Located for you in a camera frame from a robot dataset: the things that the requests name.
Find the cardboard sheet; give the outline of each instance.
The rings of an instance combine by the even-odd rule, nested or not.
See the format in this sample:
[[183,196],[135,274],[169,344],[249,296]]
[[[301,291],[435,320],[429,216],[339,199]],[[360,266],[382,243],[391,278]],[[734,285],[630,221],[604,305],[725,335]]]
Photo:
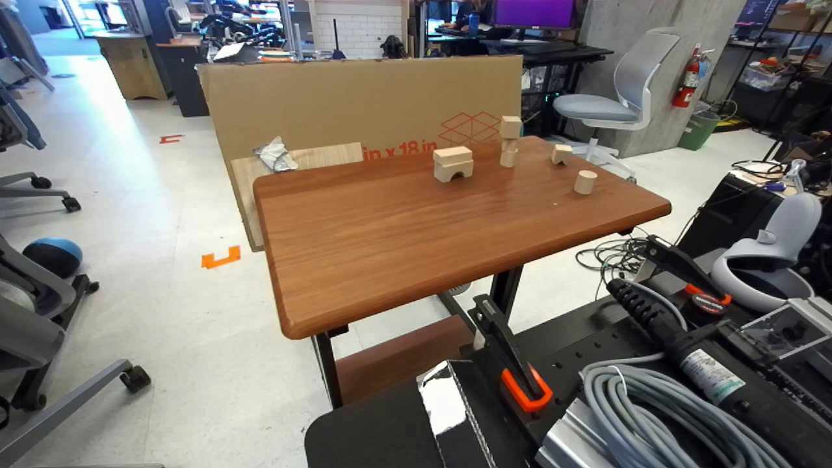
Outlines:
[[[446,147],[476,157],[499,147],[499,121],[521,116],[524,61],[200,66],[197,74],[239,199],[253,192],[253,179],[238,178],[231,161],[253,160],[277,135],[290,152],[360,144],[364,161],[431,157]],[[260,226],[239,208],[253,243]]]

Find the orange tape marker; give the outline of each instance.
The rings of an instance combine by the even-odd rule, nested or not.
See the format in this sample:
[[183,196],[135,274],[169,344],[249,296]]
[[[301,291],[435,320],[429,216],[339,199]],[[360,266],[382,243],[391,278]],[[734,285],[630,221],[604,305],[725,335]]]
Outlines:
[[239,260],[239,244],[231,244],[229,248],[229,259],[204,255],[204,268],[213,272],[213,268],[222,268],[222,266],[229,266],[229,263],[238,263],[238,260]]

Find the wooden block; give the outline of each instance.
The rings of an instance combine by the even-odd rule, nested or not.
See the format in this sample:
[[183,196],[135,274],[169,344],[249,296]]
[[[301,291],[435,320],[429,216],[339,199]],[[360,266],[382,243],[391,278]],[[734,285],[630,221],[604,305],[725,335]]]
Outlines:
[[518,152],[521,152],[518,139],[502,139],[499,168],[515,168]]
[[499,135],[502,139],[521,139],[524,135],[524,121],[515,116],[505,116],[499,122]]
[[438,149],[435,152],[435,178],[448,185],[452,178],[474,174],[474,153],[465,147]]
[[435,152],[435,161],[460,161],[460,160],[470,160],[470,149],[468,147],[450,147],[450,149],[438,149]]
[[589,170],[578,173],[574,192],[578,192],[578,196],[594,196],[596,179],[598,179],[596,173],[589,173]]
[[435,178],[443,185],[452,183],[452,178],[457,178],[457,174],[470,179],[474,178],[474,161],[435,164]]
[[551,149],[551,161],[555,161],[555,164],[565,168],[570,160],[574,160],[572,147],[555,147],[555,149]]

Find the fire extinguisher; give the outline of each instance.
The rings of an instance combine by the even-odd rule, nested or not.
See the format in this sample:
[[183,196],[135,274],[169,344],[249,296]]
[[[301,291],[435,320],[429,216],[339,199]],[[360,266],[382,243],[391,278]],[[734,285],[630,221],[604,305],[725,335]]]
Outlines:
[[674,108],[685,110],[691,105],[691,96],[697,95],[697,86],[699,86],[699,64],[703,64],[703,55],[699,49],[695,49],[691,61],[685,69],[682,83],[674,95]]

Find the gray floor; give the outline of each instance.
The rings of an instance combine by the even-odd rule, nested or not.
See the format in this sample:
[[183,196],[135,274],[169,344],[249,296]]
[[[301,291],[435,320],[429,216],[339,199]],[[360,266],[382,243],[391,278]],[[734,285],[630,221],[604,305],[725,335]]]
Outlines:
[[[329,411],[329,399],[309,344],[278,331],[266,259],[248,250],[212,121],[183,121],[169,103],[123,103],[102,57],[49,64],[76,78],[54,81],[54,95],[35,83],[21,99],[49,149],[11,149],[0,161],[2,173],[52,178],[83,211],[0,200],[0,226],[15,248],[76,240],[102,291],[78,313],[48,394],[60,399],[121,357],[141,363],[154,391],[131,400],[112,385],[18,465],[305,465],[305,430]],[[628,160],[643,188],[674,204],[672,216],[639,233],[674,240],[729,164],[767,147],[741,130],[711,139],[703,152]],[[200,255],[229,244],[242,244],[239,263],[200,268]],[[596,287],[572,253],[530,263],[512,329],[570,313]],[[485,290],[474,285],[463,305]],[[431,300],[407,305],[353,326],[335,348],[348,354],[438,317]]]

